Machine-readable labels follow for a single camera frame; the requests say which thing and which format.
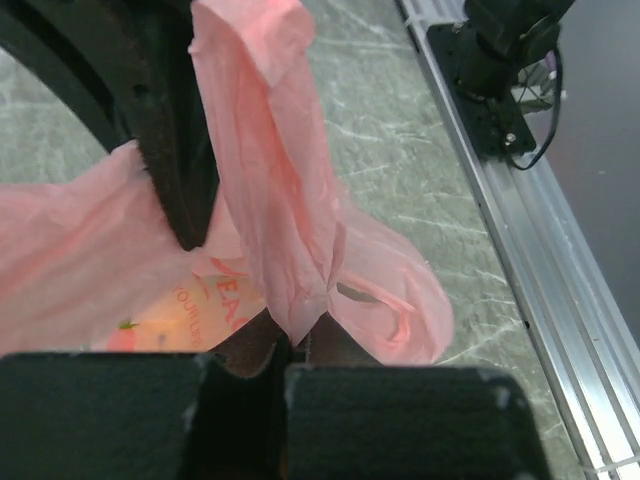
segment marble tabletop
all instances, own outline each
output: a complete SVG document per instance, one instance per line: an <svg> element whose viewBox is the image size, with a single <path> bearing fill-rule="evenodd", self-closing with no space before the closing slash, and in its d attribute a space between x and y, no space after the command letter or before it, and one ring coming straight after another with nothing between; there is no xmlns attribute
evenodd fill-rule
<svg viewBox="0 0 640 480"><path fill-rule="evenodd" d="M337 173L356 203L409 238L451 298L443 365L490 366L522 385L558 480L584 478L549 384L393 2L306 0L309 57ZM0 51L0 182L61 182L103 150Z"/></svg>

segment gray floor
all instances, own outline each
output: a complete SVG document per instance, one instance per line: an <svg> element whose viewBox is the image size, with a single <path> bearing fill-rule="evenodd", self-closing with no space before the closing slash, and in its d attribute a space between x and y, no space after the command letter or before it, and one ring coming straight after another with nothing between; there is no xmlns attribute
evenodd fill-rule
<svg viewBox="0 0 640 480"><path fill-rule="evenodd" d="M307 0L310 60L333 161L361 208L411 239L451 297L442 363L514 375L555 478L584 478L464 173L390 1ZM39 82L0 52L0 181L65 181L101 155Z"/></svg>

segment black mounting plate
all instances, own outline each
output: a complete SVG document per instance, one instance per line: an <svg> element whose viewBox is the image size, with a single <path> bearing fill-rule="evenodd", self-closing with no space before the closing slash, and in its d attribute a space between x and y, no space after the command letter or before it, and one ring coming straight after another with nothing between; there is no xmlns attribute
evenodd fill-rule
<svg viewBox="0 0 640 480"><path fill-rule="evenodd" d="M501 102L479 100L467 96L456 86L457 65L464 60L459 48L460 39L474 34L468 23L434 25L427 31L427 41L472 146L482 160L531 152L536 147L535 139L511 95ZM506 142L509 133L515 135L512 142Z"/></svg>

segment screw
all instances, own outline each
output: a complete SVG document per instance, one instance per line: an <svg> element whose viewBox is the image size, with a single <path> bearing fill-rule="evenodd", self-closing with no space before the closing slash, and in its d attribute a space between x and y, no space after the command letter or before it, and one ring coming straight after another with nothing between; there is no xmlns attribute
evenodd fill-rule
<svg viewBox="0 0 640 480"><path fill-rule="evenodd" d="M515 133L507 133L507 135L504 137L504 144L509 146L513 142L515 142L517 138L518 137L516 137Z"/></svg>

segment silver metal bar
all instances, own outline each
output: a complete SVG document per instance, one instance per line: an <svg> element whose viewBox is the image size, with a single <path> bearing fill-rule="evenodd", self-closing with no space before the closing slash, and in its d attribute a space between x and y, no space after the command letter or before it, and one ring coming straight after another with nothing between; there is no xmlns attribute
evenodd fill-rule
<svg viewBox="0 0 640 480"><path fill-rule="evenodd" d="M547 162L521 173L475 155L426 40L463 20L463 0L434 2L397 0L585 475L638 479L640 350Z"/></svg>

